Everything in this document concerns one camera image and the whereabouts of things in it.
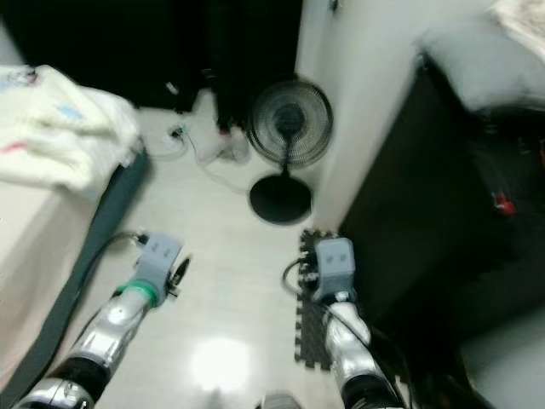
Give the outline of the large black furniture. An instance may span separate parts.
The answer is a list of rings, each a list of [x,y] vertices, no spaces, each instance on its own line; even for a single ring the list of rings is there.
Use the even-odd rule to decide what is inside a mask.
[[[248,105],[295,74],[304,0],[244,0]],[[3,0],[23,59],[140,107],[186,112],[208,84],[205,0]]]

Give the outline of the cream cartoon print blanket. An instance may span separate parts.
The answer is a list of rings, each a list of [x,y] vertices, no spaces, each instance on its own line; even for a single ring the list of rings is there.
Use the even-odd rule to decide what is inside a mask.
[[[0,179],[97,199],[139,151],[128,99],[51,66],[0,67]]]

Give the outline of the bed mattress with beige sheet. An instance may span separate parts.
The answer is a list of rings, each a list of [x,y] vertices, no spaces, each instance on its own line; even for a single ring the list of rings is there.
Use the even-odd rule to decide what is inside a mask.
[[[3,386],[38,339],[72,275],[96,213],[66,188],[0,183],[0,373]]]

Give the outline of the black pedestal fan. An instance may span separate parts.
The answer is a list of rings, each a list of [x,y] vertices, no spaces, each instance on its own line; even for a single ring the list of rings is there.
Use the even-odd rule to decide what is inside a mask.
[[[292,171],[313,166],[330,148],[334,116],[327,96],[304,79],[270,85],[250,106],[249,127],[250,146],[275,166],[250,187],[250,209],[273,225],[303,221],[314,194]]]

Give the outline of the grey cushion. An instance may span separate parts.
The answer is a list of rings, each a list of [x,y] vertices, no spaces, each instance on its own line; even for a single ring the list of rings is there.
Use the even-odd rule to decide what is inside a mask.
[[[428,28],[419,47],[469,112],[545,113],[545,60],[493,20]]]

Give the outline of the dark blue upholstered bed frame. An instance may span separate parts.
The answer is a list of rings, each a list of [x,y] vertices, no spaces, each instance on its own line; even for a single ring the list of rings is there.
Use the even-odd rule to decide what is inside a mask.
[[[108,246],[123,237],[121,223],[135,202],[149,171],[151,157],[141,151],[129,166],[121,166],[113,172],[90,218],[89,229],[75,258],[71,275],[40,326],[37,339],[3,387],[0,394],[2,409],[15,409],[17,400],[31,392],[32,386],[46,377],[47,370],[59,357],[62,342],[75,313],[81,307],[86,290],[96,276],[102,254]]]

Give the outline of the black foam puzzle mat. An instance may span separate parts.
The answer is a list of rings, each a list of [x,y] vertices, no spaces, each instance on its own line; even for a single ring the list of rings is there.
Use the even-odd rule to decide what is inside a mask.
[[[315,245],[323,239],[331,239],[336,235],[330,231],[304,229],[300,237],[300,253],[316,254]],[[324,312],[321,307],[312,304],[312,295],[303,295],[297,284],[295,269],[295,289],[299,291],[296,297],[295,323],[295,362],[308,370],[329,372],[331,366],[330,354],[324,349]]]

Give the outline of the beige patterned fabric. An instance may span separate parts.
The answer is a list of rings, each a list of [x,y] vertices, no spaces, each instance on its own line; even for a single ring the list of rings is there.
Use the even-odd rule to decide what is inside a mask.
[[[506,30],[545,42],[545,0],[498,0],[490,11]]]

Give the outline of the person in black trousers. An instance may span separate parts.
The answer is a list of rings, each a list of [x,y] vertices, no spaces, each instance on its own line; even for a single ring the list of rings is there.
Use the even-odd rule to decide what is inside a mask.
[[[250,23],[244,0],[205,0],[208,84],[215,97],[215,126],[225,143],[221,158],[237,164],[250,160],[243,130],[250,80]]]

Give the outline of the grey right robot leg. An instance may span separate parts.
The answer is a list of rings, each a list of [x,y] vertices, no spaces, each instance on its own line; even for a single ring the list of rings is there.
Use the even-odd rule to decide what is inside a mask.
[[[299,401],[290,393],[275,392],[265,395],[256,409],[303,409]]]

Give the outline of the small red object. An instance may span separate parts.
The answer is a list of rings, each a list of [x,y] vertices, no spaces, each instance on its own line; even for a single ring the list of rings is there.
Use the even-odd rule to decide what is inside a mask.
[[[493,202],[499,214],[512,216],[518,213],[513,201],[510,201],[505,193],[493,194]]]

